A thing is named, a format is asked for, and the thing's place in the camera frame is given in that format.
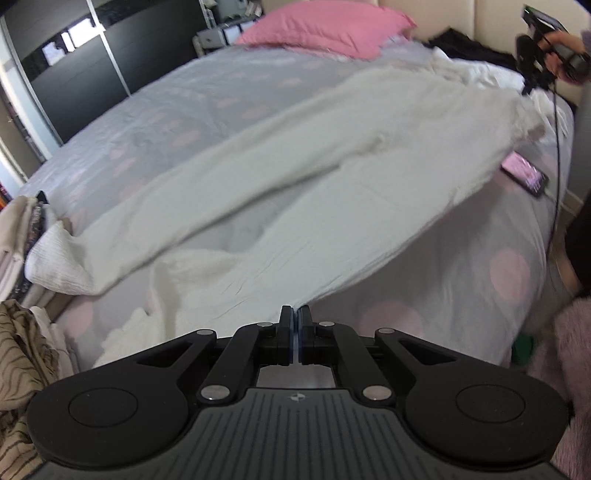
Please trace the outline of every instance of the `brown striped fabric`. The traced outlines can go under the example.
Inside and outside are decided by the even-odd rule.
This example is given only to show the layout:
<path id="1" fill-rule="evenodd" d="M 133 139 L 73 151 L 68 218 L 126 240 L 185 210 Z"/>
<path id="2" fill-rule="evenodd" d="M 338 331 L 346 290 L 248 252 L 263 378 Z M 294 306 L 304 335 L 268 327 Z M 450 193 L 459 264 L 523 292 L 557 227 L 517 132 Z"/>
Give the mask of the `brown striped fabric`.
<path id="1" fill-rule="evenodd" d="M 15 300 L 0 303 L 1 480 L 22 480 L 43 463 L 28 434 L 27 407 L 57 380 L 57 360 L 31 312 Z"/>

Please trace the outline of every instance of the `pillow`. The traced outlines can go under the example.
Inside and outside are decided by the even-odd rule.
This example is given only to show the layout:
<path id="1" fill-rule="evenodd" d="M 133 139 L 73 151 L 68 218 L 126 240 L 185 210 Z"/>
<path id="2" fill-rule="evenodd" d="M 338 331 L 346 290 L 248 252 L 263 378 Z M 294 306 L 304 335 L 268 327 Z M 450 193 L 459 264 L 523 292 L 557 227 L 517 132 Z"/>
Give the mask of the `pillow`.
<path id="1" fill-rule="evenodd" d="M 408 35 L 416 26 L 402 12 L 369 4 L 295 2 L 261 18 L 236 43 L 303 47 L 373 60 L 388 38 Z"/>

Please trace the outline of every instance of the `gray bed sheet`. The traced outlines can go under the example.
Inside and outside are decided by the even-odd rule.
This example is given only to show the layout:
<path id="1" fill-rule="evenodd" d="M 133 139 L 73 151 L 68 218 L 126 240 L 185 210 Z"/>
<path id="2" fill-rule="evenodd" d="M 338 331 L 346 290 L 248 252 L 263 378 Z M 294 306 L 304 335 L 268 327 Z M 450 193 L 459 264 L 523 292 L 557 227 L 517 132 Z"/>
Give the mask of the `gray bed sheet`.
<path id="1" fill-rule="evenodd" d="M 380 64 L 416 68 L 429 57 L 418 43 L 390 46 L 373 62 L 280 48 L 228 48 L 179 68 L 105 113 L 43 165 L 21 193 L 44 190 L 79 234 L 154 177 L 254 122 L 362 69 Z M 564 102 L 561 107 L 570 115 L 561 156 L 566 179 L 573 119 Z M 556 176 L 553 134 L 518 151 Z M 175 248 L 243 251 L 313 182 L 253 202 Z M 551 199 L 535 200 L 499 172 L 385 268 L 315 302 L 313 314 L 316 320 L 352 325 L 363 335 L 394 327 L 501 363 L 542 283 L 553 209 Z M 149 311 L 148 269 L 100 297 L 77 298 L 59 318 L 81 369 L 92 367 L 107 334 L 134 309 Z"/>

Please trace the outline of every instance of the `ribbed gray panel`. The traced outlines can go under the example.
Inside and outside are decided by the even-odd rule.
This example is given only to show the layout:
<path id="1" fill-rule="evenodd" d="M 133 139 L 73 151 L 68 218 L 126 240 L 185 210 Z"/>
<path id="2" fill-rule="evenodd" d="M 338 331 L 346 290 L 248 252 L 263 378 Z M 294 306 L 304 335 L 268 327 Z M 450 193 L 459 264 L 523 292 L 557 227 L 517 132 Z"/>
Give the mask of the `ribbed gray panel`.
<path id="1" fill-rule="evenodd" d="M 78 472 L 49 463 L 33 476 L 34 480 L 563 478 L 550 465 L 516 473 L 446 465 L 421 450 L 394 413 L 359 405 L 347 391 L 261 388 L 250 389 L 230 407 L 203 411 L 180 442 L 140 465 Z"/>

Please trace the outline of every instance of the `hand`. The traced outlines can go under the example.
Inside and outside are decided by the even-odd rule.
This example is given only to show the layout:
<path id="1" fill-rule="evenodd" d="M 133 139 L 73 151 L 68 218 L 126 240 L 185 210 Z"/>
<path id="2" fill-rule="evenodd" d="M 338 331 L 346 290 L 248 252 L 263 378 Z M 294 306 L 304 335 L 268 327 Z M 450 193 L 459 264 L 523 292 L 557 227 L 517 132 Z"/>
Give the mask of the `hand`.
<path id="1" fill-rule="evenodd" d="M 586 51 L 583 40 L 581 40 L 579 37 L 576 37 L 575 35 L 571 35 L 570 33 L 566 33 L 561 30 L 546 34 L 544 38 L 540 40 L 538 46 L 542 50 L 546 51 L 549 50 L 551 46 L 559 44 L 570 48 L 576 53 L 585 53 Z M 546 68 L 548 68 L 548 70 L 551 71 L 556 78 L 575 85 L 580 85 L 576 82 L 573 82 L 569 77 L 566 76 L 562 61 L 556 53 L 550 53 L 546 55 Z"/>

